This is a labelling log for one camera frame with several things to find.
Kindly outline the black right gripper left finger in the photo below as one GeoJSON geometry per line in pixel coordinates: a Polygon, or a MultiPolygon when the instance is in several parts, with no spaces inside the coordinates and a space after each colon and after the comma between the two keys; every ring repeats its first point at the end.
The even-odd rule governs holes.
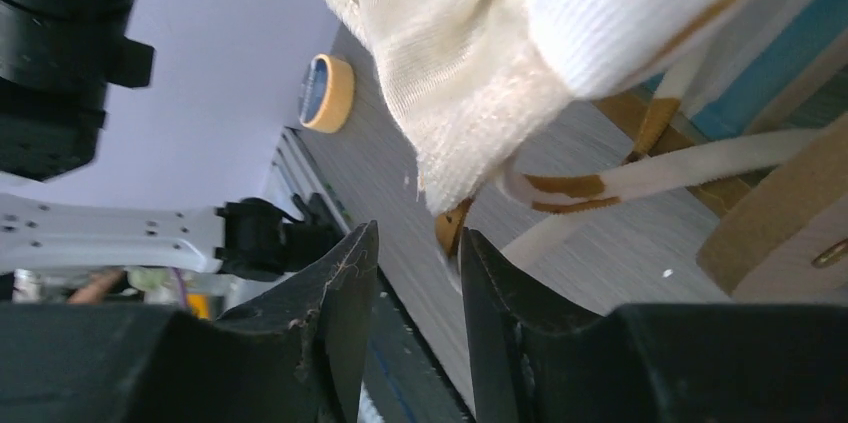
{"type": "Polygon", "coordinates": [[[326,255],[227,310],[235,361],[228,422],[355,422],[376,294],[378,225],[364,223],[326,255]]]}

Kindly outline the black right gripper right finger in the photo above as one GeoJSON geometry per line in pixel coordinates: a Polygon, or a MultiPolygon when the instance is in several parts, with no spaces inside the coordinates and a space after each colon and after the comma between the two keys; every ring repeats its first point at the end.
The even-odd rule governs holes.
{"type": "Polygon", "coordinates": [[[517,268],[478,230],[462,233],[460,273],[477,421],[555,421],[559,345],[599,314],[517,268]]]}

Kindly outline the large bear print cushion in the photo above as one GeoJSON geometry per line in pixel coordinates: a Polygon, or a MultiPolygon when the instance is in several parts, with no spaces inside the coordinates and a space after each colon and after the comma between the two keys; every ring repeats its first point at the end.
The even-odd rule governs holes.
{"type": "Polygon", "coordinates": [[[433,214],[491,179],[536,210],[566,212],[786,160],[810,131],[708,144],[572,179],[512,167],[522,144],[567,105],[667,69],[749,1],[325,0],[372,55],[433,214]]]}

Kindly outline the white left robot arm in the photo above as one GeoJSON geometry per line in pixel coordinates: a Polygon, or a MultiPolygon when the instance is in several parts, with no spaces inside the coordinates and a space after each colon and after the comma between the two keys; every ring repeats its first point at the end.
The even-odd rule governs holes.
{"type": "Polygon", "coordinates": [[[321,258],[321,199],[257,191],[335,28],[322,0],[1,0],[2,271],[321,258]]]}

